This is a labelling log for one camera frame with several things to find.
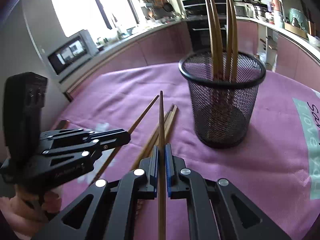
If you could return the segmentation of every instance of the chopstick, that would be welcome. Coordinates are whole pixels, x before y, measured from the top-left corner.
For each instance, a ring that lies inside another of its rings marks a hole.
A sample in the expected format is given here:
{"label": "chopstick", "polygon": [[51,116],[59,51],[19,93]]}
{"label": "chopstick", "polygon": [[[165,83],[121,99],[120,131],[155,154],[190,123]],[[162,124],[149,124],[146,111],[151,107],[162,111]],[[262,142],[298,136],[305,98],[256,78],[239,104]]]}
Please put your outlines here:
{"label": "chopstick", "polygon": [[[170,111],[168,114],[168,119],[167,121],[164,122],[164,144],[166,144],[169,140],[169,135],[171,132],[171,128],[172,128],[172,124],[173,124],[173,120],[174,117],[177,113],[178,107],[176,105],[174,105],[172,111]],[[155,145],[159,146],[159,138],[157,138]],[[151,156],[153,152],[153,149],[151,149],[151,151],[149,151],[149,154],[147,156]]]}
{"label": "chopstick", "polygon": [[209,23],[209,33],[210,33],[210,45],[211,45],[211,57],[212,57],[212,79],[218,78],[218,52],[217,52],[217,39],[216,39],[216,26],[213,19],[212,8],[209,0],[205,0],[205,5],[207,7],[208,23]]}
{"label": "chopstick", "polygon": [[165,163],[164,163],[164,113],[163,113],[163,92],[160,91],[159,106],[159,177],[158,177],[158,240],[165,240]]}
{"label": "chopstick", "polygon": [[[129,134],[132,134],[132,132],[134,131],[134,129],[138,126],[138,124],[141,122],[142,118],[146,115],[146,113],[149,111],[149,109],[151,108],[151,106],[153,106],[153,104],[156,102],[156,100],[158,99],[159,95],[156,95],[156,97],[150,102],[150,104],[147,106],[147,108],[142,112],[142,114],[138,117],[138,119],[133,123],[133,125],[130,127],[130,129],[128,130]],[[105,161],[105,163],[102,165],[102,167],[100,168],[100,170],[98,171],[98,173],[94,176],[93,180],[91,181],[91,183],[89,184],[92,185],[96,180],[98,180],[100,178],[100,176],[104,173],[104,171],[106,170],[106,168],[108,167],[108,165],[111,163],[111,161],[113,160],[113,158],[116,156],[116,154],[118,153],[118,151],[120,151],[122,146],[118,146],[116,147],[112,153],[109,155],[109,157],[107,158],[107,160]]]}
{"label": "chopstick", "polygon": [[[175,119],[175,115],[177,113],[177,110],[178,110],[178,107],[176,105],[172,105],[170,107],[170,111],[165,115],[164,117],[164,143],[166,144],[168,141],[169,141],[169,136],[170,136],[170,132],[172,130],[172,126],[173,126],[173,123],[174,123],[174,119]],[[159,144],[159,138],[157,138],[157,142],[155,143],[156,145]],[[140,161],[143,159],[143,158],[147,158],[147,157],[150,157],[153,153],[153,145],[152,145],[152,149],[149,151],[149,152],[145,152],[144,156],[141,157],[138,161],[138,159],[136,160],[136,162],[140,163]],[[139,199],[138,200],[138,203],[137,203],[137,209],[136,209],[136,216],[138,216],[142,206],[143,206],[143,203],[144,201],[142,199]]]}
{"label": "chopstick", "polygon": [[231,80],[236,81],[238,68],[238,36],[237,36],[237,20],[233,0],[230,0],[231,17],[232,17],[232,74]]}
{"label": "chopstick", "polygon": [[[170,107],[170,110],[164,116],[164,124],[167,122],[167,118],[173,109],[173,105]],[[156,144],[159,135],[159,123],[157,124],[156,128],[152,132],[148,142],[145,144],[143,149],[141,150],[140,154],[138,155],[137,159],[134,161],[131,171],[139,168],[140,161],[144,158],[149,156],[149,153],[153,151],[153,146]]]}
{"label": "chopstick", "polygon": [[217,63],[218,63],[218,78],[223,80],[223,47],[222,47],[222,37],[220,30],[220,22],[218,17],[218,12],[214,0],[210,0],[211,10],[213,13],[213,20],[215,22],[215,33],[216,33],[216,46],[217,46]]}
{"label": "chopstick", "polygon": [[226,74],[225,80],[230,79],[230,69],[231,69],[231,53],[232,53],[232,16],[230,8],[230,0],[227,0],[227,59],[226,59]]}

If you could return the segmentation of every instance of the countertop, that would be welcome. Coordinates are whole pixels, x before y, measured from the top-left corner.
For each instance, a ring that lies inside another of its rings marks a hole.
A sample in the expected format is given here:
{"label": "countertop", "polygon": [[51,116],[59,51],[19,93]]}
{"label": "countertop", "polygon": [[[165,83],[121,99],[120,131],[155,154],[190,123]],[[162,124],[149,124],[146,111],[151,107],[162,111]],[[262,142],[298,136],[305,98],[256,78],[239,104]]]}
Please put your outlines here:
{"label": "countertop", "polygon": [[[288,30],[285,30],[283,28],[279,28],[273,24],[260,21],[258,19],[254,18],[248,18],[248,17],[236,17],[237,20],[243,20],[243,21],[252,21],[256,22],[258,24],[264,25],[265,27],[268,27],[272,30],[275,30],[282,35],[288,37],[289,39],[293,40],[295,43],[303,47],[305,50],[307,50],[316,60],[320,62],[320,49],[312,46],[308,43],[307,40],[295,35],[294,33],[289,32]],[[62,83],[60,89],[65,92],[69,87],[71,87],[81,76],[83,76],[86,72],[88,72],[90,69],[92,69],[94,66],[102,62],[103,60],[107,59],[108,57],[112,56],[116,52],[120,51],[126,46],[129,46],[133,44],[134,42],[140,40],[141,38],[148,36],[154,32],[157,32],[161,29],[164,29],[166,27],[181,23],[182,21],[196,21],[196,20],[207,20],[208,18],[206,16],[203,17],[194,17],[189,19],[181,19],[178,21],[173,21],[169,23],[162,24],[160,26],[146,29],[142,32],[133,34],[123,40],[120,40],[116,43],[113,43],[112,45],[106,47],[103,51],[98,53],[96,56],[94,56],[91,60],[89,60],[86,64],[78,68],[75,72],[73,72],[68,78],[66,78]]]}
{"label": "countertop", "polygon": [[134,42],[140,40],[141,38],[148,36],[154,32],[157,32],[163,28],[175,25],[181,23],[181,20],[178,21],[172,21],[168,23],[164,23],[160,26],[153,27],[151,29],[146,29],[142,32],[135,33],[127,38],[124,38],[120,41],[117,41],[107,47],[98,54],[96,54],[92,59],[90,59],[87,63],[79,67],[77,70],[75,70],[70,76],[68,76],[60,85],[61,91],[65,92],[68,90],[69,87],[71,87],[81,76],[83,76],[86,72],[88,72],[90,69],[92,69],[94,66],[102,62],[103,60],[107,59],[108,57],[112,56],[116,52],[120,51],[126,46],[129,46],[133,44]]}

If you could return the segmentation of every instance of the window frame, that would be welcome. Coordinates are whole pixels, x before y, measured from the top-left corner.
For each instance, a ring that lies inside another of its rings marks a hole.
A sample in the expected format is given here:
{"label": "window frame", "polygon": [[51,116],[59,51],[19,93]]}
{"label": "window frame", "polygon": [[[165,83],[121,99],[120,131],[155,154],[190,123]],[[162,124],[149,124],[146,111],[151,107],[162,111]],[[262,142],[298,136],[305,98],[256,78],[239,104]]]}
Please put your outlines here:
{"label": "window frame", "polygon": [[[95,1],[96,1],[96,4],[97,4],[97,6],[99,8],[99,11],[101,13],[101,16],[102,16],[107,28],[112,30],[113,28],[112,28],[112,26],[111,26],[111,24],[110,24],[110,22],[108,20],[108,17],[107,17],[107,15],[106,15],[106,13],[105,13],[105,11],[103,9],[103,6],[102,6],[100,0],[95,0]],[[138,14],[137,14],[137,12],[136,12],[136,10],[134,8],[134,5],[133,5],[132,1],[131,0],[127,0],[127,2],[128,2],[129,6],[130,6],[130,9],[131,9],[132,13],[133,13],[133,17],[134,17],[136,23],[139,24],[139,17],[138,17]]]}

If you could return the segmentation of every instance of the kitchen counter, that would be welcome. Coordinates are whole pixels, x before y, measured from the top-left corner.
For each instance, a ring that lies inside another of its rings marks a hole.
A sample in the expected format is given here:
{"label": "kitchen counter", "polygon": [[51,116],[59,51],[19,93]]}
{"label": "kitchen counter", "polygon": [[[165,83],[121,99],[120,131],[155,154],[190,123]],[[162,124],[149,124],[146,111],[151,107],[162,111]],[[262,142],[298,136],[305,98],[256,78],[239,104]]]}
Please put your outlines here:
{"label": "kitchen counter", "polygon": [[68,76],[62,83],[61,83],[61,91],[65,92],[70,88],[75,82],[79,80],[83,75],[85,75],[88,71],[93,69],[96,65],[98,65],[100,62],[108,59],[109,57],[113,56],[123,48],[137,42],[138,40],[142,39],[143,37],[146,37],[152,33],[155,33],[159,30],[162,30],[164,28],[167,28],[169,26],[175,25],[181,23],[181,20],[179,21],[173,21],[169,23],[162,24],[160,26],[146,29],[142,32],[135,33],[127,38],[124,38],[120,41],[117,41],[109,46],[107,46],[103,51],[99,52],[97,55],[95,55],[91,60],[89,60],[87,63],[79,67],[76,71],[74,71],[70,76]]}
{"label": "kitchen counter", "polygon": [[[304,49],[311,57],[314,58],[317,62],[320,63],[320,50],[316,47],[313,47],[311,44],[308,43],[307,40],[295,35],[294,33],[289,32],[288,30],[285,30],[283,28],[279,28],[275,25],[272,25],[267,22],[260,21],[258,19],[254,18],[248,18],[248,17],[236,17],[237,20],[240,21],[247,21],[252,23],[258,23],[261,24],[267,28],[270,28],[274,31],[277,31],[278,33],[282,34],[283,36],[287,37],[288,39],[292,40],[297,46]],[[158,32],[164,28],[167,28],[172,25],[179,24],[181,22],[190,22],[190,21],[197,21],[197,20],[206,20],[207,17],[192,17],[187,19],[181,19],[178,21],[173,21],[169,23],[162,24],[160,26],[146,29],[142,32],[133,34],[123,40],[120,40],[108,47],[106,47],[103,51],[98,53],[95,57],[93,57],[90,61],[88,61],[86,64],[78,68],[75,72],[73,72],[68,78],[66,78],[61,83],[61,91],[65,92],[68,91],[70,88],[71,90],[74,89],[77,84],[81,83],[83,80],[85,80],[85,76],[90,73],[96,71],[97,68],[99,68],[99,65],[101,65],[104,62],[107,62],[109,59],[114,57],[116,54],[120,53],[125,49],[126,47],[129,47],[130,45],[133,45],[140,41],[142,38],[147,37],[155,32]]]}
{"label": "kitchen counter", "polygon": [[299,46],[303,47],[305,50],[307,50],[311,54],[311,56],[313,56],[318,62],[320,62],[320,49],[312,46],[307,40],[301,38],[300,36],[298,36],[292,32],[289,32],[286,29],[279,28],[273,24],[263,22],[258,19],[248,18],[248,17],[238,17],[238,16],[236,18],[237,18],[237,20],[256,22],[256,23],[264,25],[265,27],[268,27],[274,31],[277,31],[278,33],[286,36],[287,38],[289,38],[292,41],[294,41],[295,43],[297,43]]}

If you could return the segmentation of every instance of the blue gripper pad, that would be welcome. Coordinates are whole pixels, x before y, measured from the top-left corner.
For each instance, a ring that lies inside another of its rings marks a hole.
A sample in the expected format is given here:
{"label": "blue gripper pad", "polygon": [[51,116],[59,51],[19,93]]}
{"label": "blue gripper pad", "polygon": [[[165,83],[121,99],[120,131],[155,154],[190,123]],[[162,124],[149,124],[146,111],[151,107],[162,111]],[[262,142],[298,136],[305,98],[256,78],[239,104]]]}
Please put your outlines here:
{"label": "blue gripper pad", "polygon": [[172,180],[174,178],[174,166],[173,166],[173,158],[172,158],[170,143],[165,145],[164,155],[165,155],[165,171],[167,176],[167,191],[168,191],[168,197],[171,197],[171,185],[173,182]]}

